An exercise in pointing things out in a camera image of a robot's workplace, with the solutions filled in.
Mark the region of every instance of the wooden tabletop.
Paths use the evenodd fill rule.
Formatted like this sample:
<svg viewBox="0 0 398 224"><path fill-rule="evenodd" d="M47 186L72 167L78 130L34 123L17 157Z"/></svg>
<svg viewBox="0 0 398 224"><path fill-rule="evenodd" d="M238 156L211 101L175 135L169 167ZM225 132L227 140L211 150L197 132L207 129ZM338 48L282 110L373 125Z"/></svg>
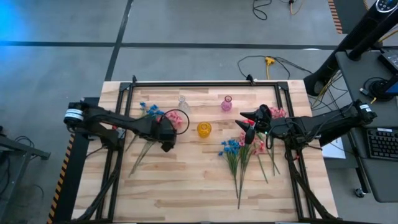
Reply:
<svg viewBox="0 0 398 224"><path fill-rule="evenodd" d="M312 112L302 80L289 80L290 95L296 116L311 116ZM120 82L105 82L99 106L114 111ZM234 120L244 119L239 112L254 111L261 104L277 107L273 87L165 87L134 88L131 117L140 117L141 101L156 104L163 111L178 106L178 96L186 97L191 113L189 130L177 136L175 147L168 153L157 143L143 158L135 174L129 173L145 140L138 139L124 153L114 222L272 222L297 221L289 168L284 158L284 143L275 140L275 164L272 175L269 155L261 155L267 184L257 157L249 162L244 179L241 208L238 210L233 178L226 161L218 156L221 141L239 136L241 129ZM232 96L233 107L222 112L220 104L226 95ZM199 122L207 121L212 131L208 138L198 136ZM126 147L133 137L127 132ZM317 141L311 143L319 146ZM90 143L88 152L101 147ZM319 201L337 216L322 152L303 150L310 187ZM106 150L87 158L80 181L73 218L79 217L100 190ZM303 209L308 216L302 194ZM106 197L104 216L108 212Z"/></svg>

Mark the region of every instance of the yellow plug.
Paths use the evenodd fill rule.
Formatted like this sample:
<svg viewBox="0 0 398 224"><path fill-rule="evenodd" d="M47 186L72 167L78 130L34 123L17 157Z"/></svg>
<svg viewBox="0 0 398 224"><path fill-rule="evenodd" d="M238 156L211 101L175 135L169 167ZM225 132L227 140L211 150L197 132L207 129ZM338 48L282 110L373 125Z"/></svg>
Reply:
<svg viewBox="0 0 398 224"><path fill-rule="evenodd" d="M272 65L275 62L275 59L273 59L272 57L266 57L266 62L267 62L267 79L269 80L268 68L270 65Z"/></svg>
<svg viewBox="0 0 398 224"><path fill-rule="evenodd" d="M275 62L275 59L273 59L271 57L266 57L266 62L267 62L267 65L272 65Z"/></svg>

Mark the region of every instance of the metal stand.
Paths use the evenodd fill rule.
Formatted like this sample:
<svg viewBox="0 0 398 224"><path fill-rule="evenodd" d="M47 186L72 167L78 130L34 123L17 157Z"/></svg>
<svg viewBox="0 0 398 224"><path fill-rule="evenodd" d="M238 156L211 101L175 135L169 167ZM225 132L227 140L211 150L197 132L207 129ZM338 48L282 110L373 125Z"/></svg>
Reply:
<svg viewBox="0 0 398 224"><path fill-rule="evenodd" d="M0 201L0 222L2 223L2 219L6 212L7 205L14 198L14 195L16 193L16 187L24 176L31 156L39 156L42 159L47 160L50 157L50 153L44 152L40 149L29 147L19 142L15 142L1 133L0 146L0 151L6 154L3 156L7 156L9 159L8 163L11 163L10 161L12 161L13 163L12 170L8 171L10 176L9 182L6 186L5 191L1 195L2 200Z"/></svg>

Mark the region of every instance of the concrete floor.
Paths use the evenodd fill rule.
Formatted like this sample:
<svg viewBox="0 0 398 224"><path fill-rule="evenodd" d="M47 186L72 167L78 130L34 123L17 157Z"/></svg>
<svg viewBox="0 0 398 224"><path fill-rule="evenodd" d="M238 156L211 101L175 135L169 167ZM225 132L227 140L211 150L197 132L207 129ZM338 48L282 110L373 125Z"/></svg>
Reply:
<svg viewBox="0 0 398 224"><path fill-rule="evenodd" d="M115 42L127 0L3 0L0 40L40 42ZM327 0L306 0L294 17L286 4L265 7L267 21L256 19L251 0L135 0L123 42L281 44L285 49L145 49L122 48L112 80L242 80L236 62L246 55L271 55L315 71L330 50L289 50L290 45L336 45L337 34ZM398 43L398 36L389 44ZM47 220L55 184L68 142L62 123L68 102L99 96L112 47L0 47L0 124L14 138L26 135L48 161L33 160L18 190L8 220ZM288 67L292 79L307 74ZM244 73L265 78L261 59L242 64ZM272 79L286 79L279 65ZM341 79L336 84L346 88ZM332 90L335 96L339 91ZM345 95L339 106L348 104ZM314 114L326 112L314 111ZM398 203L377 203L372 195L359 199L353 170L328 169L340 217L347 220L396 223ZM44 189L40 192L33 187Z"/></svg>

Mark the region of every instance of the keyboard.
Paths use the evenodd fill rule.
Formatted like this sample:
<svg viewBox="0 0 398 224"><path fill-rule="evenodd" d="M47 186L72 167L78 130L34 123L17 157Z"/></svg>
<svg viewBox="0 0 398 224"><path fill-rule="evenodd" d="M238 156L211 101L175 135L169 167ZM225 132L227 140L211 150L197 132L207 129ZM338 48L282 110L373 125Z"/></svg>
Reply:
<svg viewBox="0 0 398 224"><path fill-rule="evenodd" d="M398 130L367 129L370 158L398 161Z"/></svg>

